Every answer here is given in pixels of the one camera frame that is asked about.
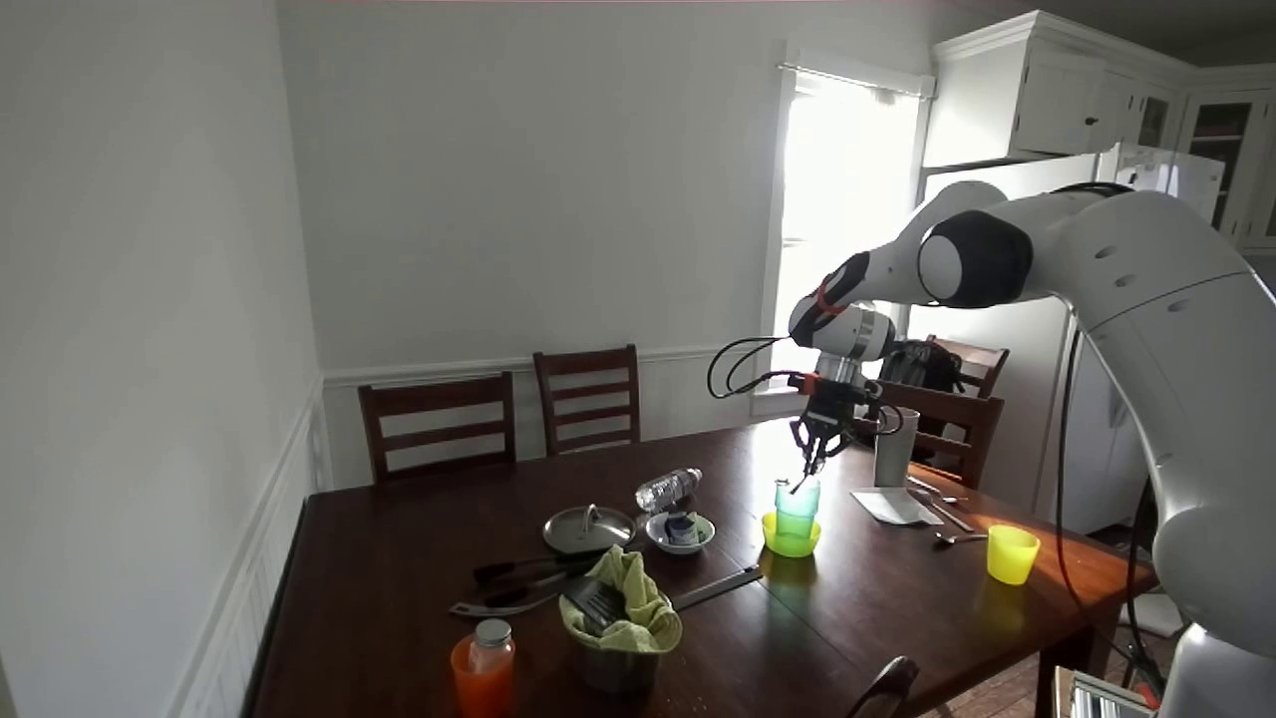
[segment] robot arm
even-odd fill
[[[1007,203],[984,183],[956,183],[902,238],[844,257],[807,295],[790,335],[822,351],[813,388],[860,388],[859,358],[878,358],[895,332],[852,304],[991,307],[1036,295],[1072,304],[1136,416],[1162,515],[1157,579],[1202,627],[1177,660],[1202,660],[1206,644],[1243,655],[1249,670],[1267,664],[1251,695],[1173,672],[1165,715],[1266,715],[1276,707],[1276,570],[1262,558],[1276,545],[1276,388],[1266,388],[1276,304],[1202,215],[1146,190],[1076,186]],[[852,410],[819,402],[819,392],[811,402],[832,422]]]

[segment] wooden chair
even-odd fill
[[[911,655],[891,659],[844,718],[906,718],[918,670],[923,664]]]
[[[965,394],[992,400],[992,388],[996,388],[996,374],[1011,358],[1011,347],[956,343],[956,340],[943,340],[943,335],[928,335],[928,343],[943,343],[947,351],[953,351],[961,358]]]
[[[512,370],[462,381],[358,388],[377,485],[475,465],[516,465]]]
[[[533,351],[543,392],[548,456],[618,446],[641,437],[640,417],[640,351]]]
[[[965,485],[981,485],[981,470],[1001,417],[1001,400],[951,394],[914,381],[882,381],[882,408],[914,408],[928,417],[943,417],[943,430],[918,428],[918,446],[928,452],[928,461],[961,473]]]

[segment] dining table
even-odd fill
[[[665,553],[641,529],[640,551],[661,595],[759,570],[684,614],[684,642],[656,660],[649,691],[608,695],[584,683],[584,644],[564,627],[557,597],[512,614],[512,715],[844,715],[875,672],[911,655],[923,672],[911,715],[947,707],[961,691],[1036,660],[1036,715],[1054,715],[1054,670],[1101,672],[1120,602],[1151,574],[1101,542],[1015,511],[914,461],[943,485],[953,515],[976,529],[1027,527],[1041,539],[1027,587],[984,570],[984,542],[939,545],[935,527],[875,517],[859,489],[875,485],[875,446],[827,458],[822,539],[811,558],[766,545],[762,517],[773,489],[799,478],[801,452],[790,417],[649,437],[634,446],[529,458],[500,470],[436,473],[390,485],[311,495],[286,553],[265,632],[249,715],[459,715],[450,644],[475,616],[450,614],[475,595],[475,565],[548,558],[548,517],[577,505],[641,517],[634,489],[678,465],[698,465],[692,505],[714,539],[694,553]]]

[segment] yellow cup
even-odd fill
[[[991,574],[1007,587],[1027,587],[1036,562],[1041,539],[1021,527],[991,527]]]

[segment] baseboard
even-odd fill
[[[175,718],[245,715],[245,695],[249,695],[252,664],[254,664],[254,655],[270,616],[270,602],[284,579],[301,505],[317,489],[317,478],[321,478],[317,470],[322,470],[322,456],[317,456],[317,436],[321,436],[321,400],[301,410],[286,436],[286,446],[245,529],[238,553],[224,579],[224,589],[204,627],[200,650],[169,715]]]

